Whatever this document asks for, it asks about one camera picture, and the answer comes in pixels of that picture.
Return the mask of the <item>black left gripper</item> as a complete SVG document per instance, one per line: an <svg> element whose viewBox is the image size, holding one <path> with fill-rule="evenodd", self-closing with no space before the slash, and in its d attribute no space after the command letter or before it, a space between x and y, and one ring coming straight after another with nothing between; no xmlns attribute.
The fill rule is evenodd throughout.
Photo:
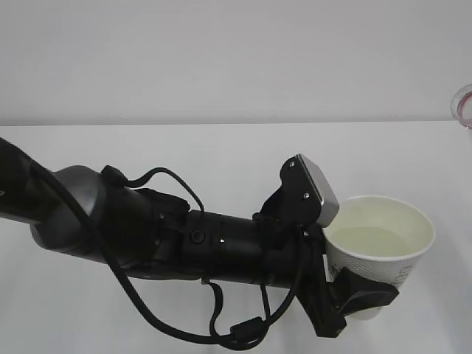
<svg viewBox="0 0 472 354"><path fill-rule="evenodd" d="M343 268L329 285L323 255L322 207L307 201L266 201L253 219L263 223L270 248L293 242L296 249L295 295L314 327L345 327L344 316L376 317L399 295L390 284L368 280Z"/></svg>

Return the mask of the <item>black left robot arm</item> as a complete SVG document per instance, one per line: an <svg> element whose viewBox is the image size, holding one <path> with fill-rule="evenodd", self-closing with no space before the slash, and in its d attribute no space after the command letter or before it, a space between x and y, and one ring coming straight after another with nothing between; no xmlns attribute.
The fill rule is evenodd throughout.
<svg viewBox="0 0 472 354"><path fill-rule="evenodd" d="M43 249L109 265L140 311L131 280L223 280L288 289L320 336L335 337L346 316L389 305L385 280L342 267L325 276L324 229L339 203L316 164L297 154L281 185L249 219L191 209L147 188L159 169L130 180L106 166L51 172L1 141L1 216L29 225Z"/></svg>

